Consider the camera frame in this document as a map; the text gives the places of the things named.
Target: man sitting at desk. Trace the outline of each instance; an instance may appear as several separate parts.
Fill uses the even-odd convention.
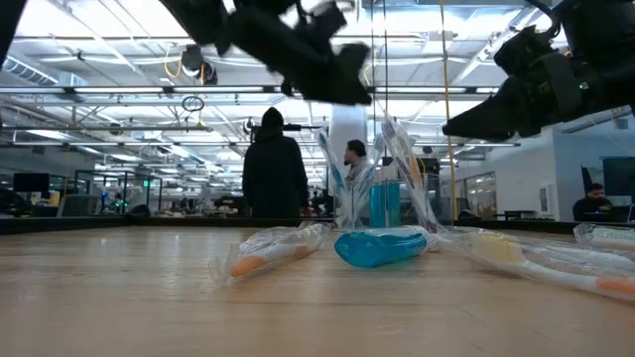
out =
[[[610,220],[611,202],[604,197],[604,186],[592,183],[586,189],[586,197],[573,206],[573,219],[576,222]]]

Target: computer monitor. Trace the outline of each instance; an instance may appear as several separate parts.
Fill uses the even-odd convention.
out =
[[[49,192],[49,174],[13,174],[13,190],[16,192]]]
[[[604,192],[609,196],[635,196],[635,158],[604,159]]]

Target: cable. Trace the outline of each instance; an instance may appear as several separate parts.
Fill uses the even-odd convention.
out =
[[[441,27],[442,27],[442,43],[444,45],[444,59],[447,59],[447,43],[445,39],[445,0],[441,0]],[[449,74],[447,69],[447,60],[444,60],[444,81],[445,81],[445,121],[449,121]],[[451,137],[447,137],[447,151],[449,153],[449,176],[451,179],[451,202],[454,220],[458,219],[458,211],[456,207],[456,187],[454,182],[454,152],[452,150]]]
[[[163,68],[166,70],[166,74],[167,75],[169,75],[172,78],[176,78],[176,77],[179,76],[179,74],[181,74],[181,66],[183,64],[183,53],[181,53],[179,55],[179,68],[177,69],[177,74],[174,74],[174,73],[170,72],[170,70],[168,69],[168,57],[170,55],[170,48],[171,47],[168,47],[168,50],[166,51],[166,58],[165,58],[165,61],[163,63]]]
[[[377,54],[375,54],[375,26],[374,26],[375,25],[375,22],[374,22],[375,6],[374,5],[375,5],[375,0],[371,0],[370,1],[370,48],[373,51],[373,56],[370,58],[370,65],[372,69],[371,76],[372,76],[373,88],[375,87],[375,58],[377,57]],[[377,138],[377,96],[375,94],[376,92],[377,90],[373,90],[373,140]]]
[[[527,0],[527,2],[542,11],[545,15],[549,16],[552,20],[552,26],[544,34],[546,34],[550,39],[557,36],[560,33],[561,21],[558,16],[556,16],[554,10],[540,0]]]

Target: yellow pole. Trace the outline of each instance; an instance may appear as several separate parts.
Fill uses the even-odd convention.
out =
[[[445,121],[449,121],[449,75],[447,74],[447,47],[445,45],[445,0],[441,0],[441,29],[444,44],[444,80],[445,80]],[[447,151],[449,152],[449,183],[452,199],[452,212],[454,220],[458,219],[456,207],[456,189],[454,183],[454,152],[452,151],[451,137],[447,137]]]

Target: white column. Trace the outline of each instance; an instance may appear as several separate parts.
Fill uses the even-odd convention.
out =
[[[360,140],[366,144],[368,125],[366,108],[362,106],[332,105],[332,115],[328,125],[328,136],[338,163],[344,164],[344,150],[350,140]]]

